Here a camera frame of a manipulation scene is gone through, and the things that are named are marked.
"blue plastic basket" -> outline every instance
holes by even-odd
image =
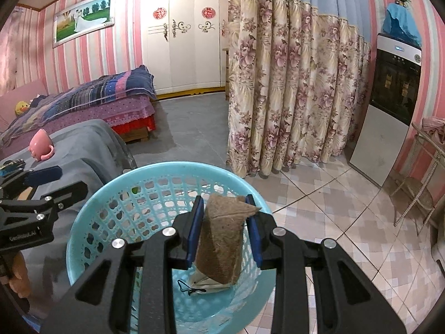
[[[83,206],[71,229],[66,264],[73,284],[100,252],[117,237],[146,240],[190,211],[194,199],[211,193],[252,194],[263,212],[271,213],[260,194],[227,170],[193,162],[166,162],[141,167],[114,179]],[[266,304],[275,285],[275,271],[261,272],[244,229],[242,272],[231,289],[213,294],[182,293],[177,280],[188,282],[195,271],[173,270],[174,311],[178,334],[236,334],[249,325]],[[133,290],[131,326],[137,330],[141,271]]]

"gray blanket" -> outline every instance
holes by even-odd
[[[62,178],[40,186],[35,199],[80,180],[88,185],[88,199],[104,184],[120,176],[124,169],[136,168],[124,141],[102,120],[64,128],[52,134],[51,139],[55,154],[47,161],[37,163],[27,148],[7,158],[24,159],[25,169],[62,168]],[[74,219],[84,203],[79,202],[59,214],[52,243],[23,251],[33,288],[29,298],[30,313],[38,318],[45,318],[54,302],[70,287],[65,264],[66,244]]]

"wardrobe handle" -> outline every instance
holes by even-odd
[[[174,21],[174,20],[172,20],[172,21],[173,21],[173,23],[171,24],[171,29],[173,32],[173,37],[175,38],[176,37],[176,21]]]
[[[167,24],[166,23],[164,23],[164,39],[165,39],[166,42],[168,42],[168,39],[167,39]]]

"wardrobe door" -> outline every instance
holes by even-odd
[[[174,91],[196,87],[194,0],[170,0],[170,71]]]
[[[229,15],[229,0],[219,0],[219,55],[221,66],[221,86],[226,84],[226,52],[229,47],[227,36],[227,21]]]
[[[194,0],[197,88],[221,86],[219,0]]]
[[[172,92],[169,0],[141,0],[142,61],[154,75],[158,95]]]

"brown paper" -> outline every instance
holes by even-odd
[[[210,195],[196,253],[197,269],[221,284],[235,284],[241,273],[243,225],[258,207],[236,198]]]

